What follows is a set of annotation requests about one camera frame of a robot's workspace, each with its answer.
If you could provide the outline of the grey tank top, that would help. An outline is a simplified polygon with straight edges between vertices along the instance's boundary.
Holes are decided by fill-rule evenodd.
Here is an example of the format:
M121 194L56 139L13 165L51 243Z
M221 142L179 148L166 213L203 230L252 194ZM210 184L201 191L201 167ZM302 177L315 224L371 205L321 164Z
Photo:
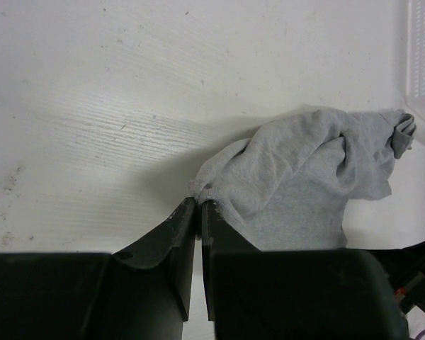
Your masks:
M416 128L403 110L291 115L207 160L189 191L198 203L215 202L259 250L342 248L347 203L391 194L395 162Z

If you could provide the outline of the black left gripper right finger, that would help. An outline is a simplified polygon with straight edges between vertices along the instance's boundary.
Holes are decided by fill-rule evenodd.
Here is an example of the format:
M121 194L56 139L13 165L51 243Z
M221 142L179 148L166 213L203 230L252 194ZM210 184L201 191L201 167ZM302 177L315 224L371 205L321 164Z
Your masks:
M406 339L407 321L368 251L259 251L201 208L208 316L217 339Z

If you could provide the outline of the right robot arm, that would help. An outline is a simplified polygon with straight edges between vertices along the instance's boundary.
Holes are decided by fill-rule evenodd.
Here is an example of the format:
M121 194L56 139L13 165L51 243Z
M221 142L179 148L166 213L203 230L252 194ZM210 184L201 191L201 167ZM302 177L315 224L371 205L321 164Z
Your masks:
M371 249L376 320L369 339L411 339L406 316L425 313L425 241L403 249Z

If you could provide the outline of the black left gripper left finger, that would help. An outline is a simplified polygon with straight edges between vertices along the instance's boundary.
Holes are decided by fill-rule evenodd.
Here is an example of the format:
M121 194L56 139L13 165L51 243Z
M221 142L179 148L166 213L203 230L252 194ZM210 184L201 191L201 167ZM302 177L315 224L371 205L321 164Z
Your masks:
M0 253L0 339L180 339L194 199L113 254Z

